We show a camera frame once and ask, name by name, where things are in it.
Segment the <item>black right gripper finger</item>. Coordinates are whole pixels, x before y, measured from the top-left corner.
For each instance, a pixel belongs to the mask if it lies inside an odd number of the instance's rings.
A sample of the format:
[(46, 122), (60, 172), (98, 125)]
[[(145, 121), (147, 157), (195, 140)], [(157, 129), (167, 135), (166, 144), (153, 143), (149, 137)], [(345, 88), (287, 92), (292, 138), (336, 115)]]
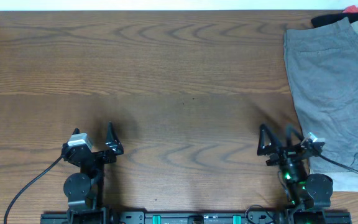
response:
[(259, 127), (257, 155), (268, 156), (276, 154), (281, 147), (282, 143), (278, 140), (278, 137), (274, 135), (272, 130), (266, 124), (261, 124)]
[(285, 127), (285, 140), (286, 140), (286, 144), (287, 146), (292, 146), (292, 135), (296, 136), (300, 141), (304, 140), (304, 136), (297, 131), (292, 125), (287, 125)]

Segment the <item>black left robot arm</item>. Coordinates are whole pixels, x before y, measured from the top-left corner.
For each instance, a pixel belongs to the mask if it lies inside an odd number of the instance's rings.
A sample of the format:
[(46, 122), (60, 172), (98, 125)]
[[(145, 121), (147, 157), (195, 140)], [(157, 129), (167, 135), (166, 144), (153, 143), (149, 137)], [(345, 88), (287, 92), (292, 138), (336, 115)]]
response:
[(86, 133), (80, 133), (78, 128), (63, 144), (63, 160), (80, 168), (63, 185), (71, 211), (82, 212), (103, 206), (104, 166), (115, 163), (116, 157), (124, 153), (112, 123), (108, 123), (105, 145), (108, 147), (106, 150), (93, 152), (90, 137)]

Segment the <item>grey shorts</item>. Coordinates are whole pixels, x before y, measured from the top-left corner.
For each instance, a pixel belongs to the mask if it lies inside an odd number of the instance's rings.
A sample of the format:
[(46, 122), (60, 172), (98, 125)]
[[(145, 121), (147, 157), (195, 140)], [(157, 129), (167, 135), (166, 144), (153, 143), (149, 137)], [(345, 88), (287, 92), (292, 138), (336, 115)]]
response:
[(288, 29), (283, 46), (303, 133), (325, 139), (323, 156), (358, 170), (358, 22)]

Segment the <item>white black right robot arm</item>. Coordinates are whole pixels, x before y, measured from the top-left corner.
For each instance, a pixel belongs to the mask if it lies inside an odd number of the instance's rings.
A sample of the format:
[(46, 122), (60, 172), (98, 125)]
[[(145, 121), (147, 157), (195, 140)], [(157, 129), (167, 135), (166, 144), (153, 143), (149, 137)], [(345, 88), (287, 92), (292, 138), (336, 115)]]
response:
[(314, 134), (304, 137), (291, 126), (286, 129), (285, 143), (267, 125), (259, 127), (257, 155), (269, 156), (266, 164), (278, 166), (288, 197), (302, 210), (331, 206), (332, 178), (309, 174), (304, 164), (305, 160), (320, 156), (324, 145)]

